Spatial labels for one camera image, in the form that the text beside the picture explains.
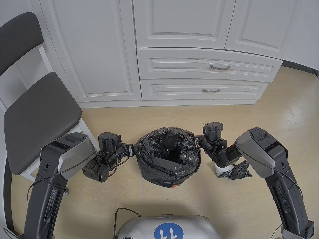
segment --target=gray chair seat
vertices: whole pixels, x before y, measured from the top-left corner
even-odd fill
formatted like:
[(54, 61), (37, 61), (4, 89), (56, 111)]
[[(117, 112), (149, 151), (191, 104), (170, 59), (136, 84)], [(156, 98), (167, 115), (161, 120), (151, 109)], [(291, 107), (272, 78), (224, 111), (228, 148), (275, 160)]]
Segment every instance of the gray chair seat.
[(82, 110), (56, 73), (33, 84), (6, 111), (4, 134), (11, 172), (20, 175), (41, 148), (74, 128)]

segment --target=trash bin with black liner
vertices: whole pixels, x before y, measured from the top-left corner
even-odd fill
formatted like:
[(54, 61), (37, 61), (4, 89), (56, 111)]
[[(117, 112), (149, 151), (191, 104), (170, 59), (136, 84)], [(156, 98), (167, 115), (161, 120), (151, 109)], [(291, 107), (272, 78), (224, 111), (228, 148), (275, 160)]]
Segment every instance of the trash bin with black liner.
[(141, 175), (167, 188), (181, 185), (200, 166), (194, 134), (178, 127), (162, 127), (141, 137), (135, 145)]

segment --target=robotic arm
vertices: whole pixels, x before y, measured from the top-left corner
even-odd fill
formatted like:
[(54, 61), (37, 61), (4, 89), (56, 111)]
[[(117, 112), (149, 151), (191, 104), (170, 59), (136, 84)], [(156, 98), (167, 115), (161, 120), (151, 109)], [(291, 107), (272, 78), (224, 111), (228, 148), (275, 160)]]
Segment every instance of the robotic arm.
[(314, 223), (308, 220), (301, 191), (288, 163), (288, 150), (265, 130), (254, 127), (226, 148), (221, 138), (223, 124), (207, 123), (197, 145), (224, 168), (244, 156), (256, 173), (264, 178), (276, 203), (283, 239), (308, 239), (314, 235)]
[[(309, 239), (314, 223), (308, 220), (301, 191), (287, 161), (288, 151), (273, 136), (255, 127), (226, 147), (221, 138), (223, 124), (207, 123), (204, 136), (196, 136), (198, 147), (224, 168), (244, 156), (253, 169), (264, 178), (279, 211), (283, 239)], [(100, 151), (88, 136), (81, 133), (65, 135), (46, 145), (28, 205), (24, 233), (20, 239), (52, 239), (55, 220), (64, 193), (69, 193), (68, 179), (82, 169), (84, 175), (104, 182), (124, 156), (134, 156), (132, 144), (123, 144), (113, 133), (99, 135)]]

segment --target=chair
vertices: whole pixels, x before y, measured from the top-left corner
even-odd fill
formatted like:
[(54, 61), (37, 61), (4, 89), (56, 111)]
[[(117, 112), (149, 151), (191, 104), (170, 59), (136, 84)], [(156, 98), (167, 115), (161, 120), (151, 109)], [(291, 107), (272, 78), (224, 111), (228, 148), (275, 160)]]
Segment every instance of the chair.
[(82, 110), (53, 71), (44, 51), (38, 19), (21, 14), (0, 28), (0, 75), (24, 54), (38, 47), (48, 74), (24, 92), (4, 114), (4, 135), (11, 172), (34, 181), (41, 148), (72, 132), (87, 134), (99, 144), (81, 118)]

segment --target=crumpled plastic bag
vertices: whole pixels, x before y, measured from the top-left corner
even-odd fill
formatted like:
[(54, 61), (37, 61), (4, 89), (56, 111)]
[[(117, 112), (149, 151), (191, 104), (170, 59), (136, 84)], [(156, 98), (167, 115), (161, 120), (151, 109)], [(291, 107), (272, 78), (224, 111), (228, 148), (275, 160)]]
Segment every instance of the crumpled plastic bag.
[(156, 185), (174, 188), (199, 169), (200, 150), (187, 130), (162, 127), (141, 137), (136, 146), (142, 177)]
[(234, 165), (233, 169), (225, 171), (220, 175), (217, 175), (219, 178), (229, 178), (231, 180), (242, 179), (245, 177), (252, 177), (251, 173), (248, 171), (249, 164), (246, 160), (241, 162), (238, 165)]

